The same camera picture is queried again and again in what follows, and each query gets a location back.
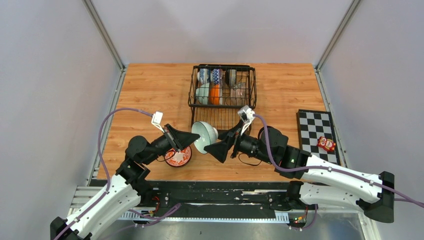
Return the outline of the blue floral bowl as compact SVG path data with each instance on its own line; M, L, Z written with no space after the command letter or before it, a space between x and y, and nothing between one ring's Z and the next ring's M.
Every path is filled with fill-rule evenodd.
M211 70L208 68L200 68L197 72L197 79L201 85L211 82Z

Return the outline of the celadon bowl brown rim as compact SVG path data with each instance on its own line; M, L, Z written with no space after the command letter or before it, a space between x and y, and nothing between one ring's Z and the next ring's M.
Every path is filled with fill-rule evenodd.
M210 83L205 83L196 88L195 97L202 105L207 105L209 102Z

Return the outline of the celadon bowl black rim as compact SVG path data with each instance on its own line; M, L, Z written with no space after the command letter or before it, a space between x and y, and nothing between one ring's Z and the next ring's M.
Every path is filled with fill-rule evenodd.
M194 146L204 155L208 153L205 147L214 144L219 136L218 130L205 121L194 122L191 132L199 135L199 138L194 142Z

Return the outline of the beige bowl black rim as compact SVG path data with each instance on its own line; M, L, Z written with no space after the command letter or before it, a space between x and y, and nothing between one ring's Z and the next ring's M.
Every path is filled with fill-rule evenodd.
M244 106L247 102L247 86L245 82L239 82L230 90L229 102L233 106Z

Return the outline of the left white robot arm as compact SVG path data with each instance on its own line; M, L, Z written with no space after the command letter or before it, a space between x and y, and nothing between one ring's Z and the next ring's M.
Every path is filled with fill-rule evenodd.
M146 167L170 150L184 150L200 138L197 133L180 131L166 124L153 142L136 135L130 139L124 161L108 183L77 212L50 223L52 240L96 240L121 215L140 205L149 206L153 189L146 180Z

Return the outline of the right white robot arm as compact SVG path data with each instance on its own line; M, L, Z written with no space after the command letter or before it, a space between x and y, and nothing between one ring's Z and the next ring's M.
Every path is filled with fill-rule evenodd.
M383 171L368 174L333 164L305 150L288 145L288 137L273 127L261 128L257 137L242 133L243 122L219 132L198 122L196 149L224 163L230 148L275 167L289 178L282 205L298 209L307 205L333 205L362 211L381 223L394 222L394 175Z

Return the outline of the black wire dish rack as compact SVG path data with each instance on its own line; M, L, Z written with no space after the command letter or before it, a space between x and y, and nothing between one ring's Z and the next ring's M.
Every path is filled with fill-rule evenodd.
M199 69L222 69L224 77L221 80L221 105L208 104L203 105L196 99L196 88L202 84L198 81L197 73ZM250 65L245 64L198 64L192 67L191 81L188 93L188 106L191 110L191 125L193 123L202 121L207 122L218 130L228 130L235 126L240 118L237 114L238 110L243 106L230 104L230 87L226 83L227 70L237 70L236 84L245 83L247 87L247 102L250 108L254 109L257 103L257 81L256 69Z

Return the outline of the red white patterned bowl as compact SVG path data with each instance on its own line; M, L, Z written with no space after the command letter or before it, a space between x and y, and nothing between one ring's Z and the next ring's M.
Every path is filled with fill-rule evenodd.
M224 71L220 68L214 68L210 71L210 79L211 82L215 85L218 85L221 83L223 77L224 77Z

